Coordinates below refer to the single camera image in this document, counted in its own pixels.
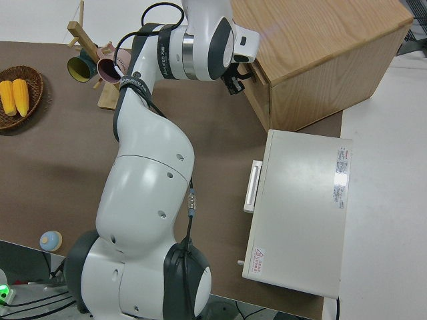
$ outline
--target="pink mug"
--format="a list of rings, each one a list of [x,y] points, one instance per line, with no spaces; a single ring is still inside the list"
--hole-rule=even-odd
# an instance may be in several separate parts
[[[99,57],[97,64],[98,73],[102,79],[110,83],[118,83],[120,81],[120,75],[114,69],[114,51],[115,47],[111,43],[97,50],[97,55]],[[117,65],[123,74],[126,74],[130,61],[131,54],[125,49],[119,49],[117,52]]]

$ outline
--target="green mug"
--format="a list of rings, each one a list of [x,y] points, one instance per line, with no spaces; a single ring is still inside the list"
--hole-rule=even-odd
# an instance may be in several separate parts
[[[68,60],[67,68],[70,76],[78,82],[88,82],[98,73],[96,63],[93,62],[85,49],[80,51],[80,55]]]

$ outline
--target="red warning triangle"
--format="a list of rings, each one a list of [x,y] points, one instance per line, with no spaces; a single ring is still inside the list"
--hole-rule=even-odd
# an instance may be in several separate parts
[[[264,254],[259,249],[255,250],[255,258],[256,259],[259,259],[260,257],[263,257],[263,256],[264,256]]]

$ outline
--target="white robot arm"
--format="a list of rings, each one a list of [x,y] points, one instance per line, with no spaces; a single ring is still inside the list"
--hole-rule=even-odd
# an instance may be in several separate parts
[[[103,191],[96,231],[84,234],[65,262],[81,312],[95,320],[194,319],[211,289],[209,263],[189,238],[173,235],[190,184],[193,147],[185,134],[148,108],[161,79],[214,80],[232,61],[250,62],[256,32],[232,20],[230,0],[182,0],[188,25],[144,25],[121,78],[114,116],[119,153]]]

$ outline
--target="small blue object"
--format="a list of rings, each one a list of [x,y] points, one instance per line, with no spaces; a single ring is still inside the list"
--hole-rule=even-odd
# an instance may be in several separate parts
[[[48,231],[40,237],[40,247],[45,251],[56,251],[62,245],[62,235],[58,231]]]

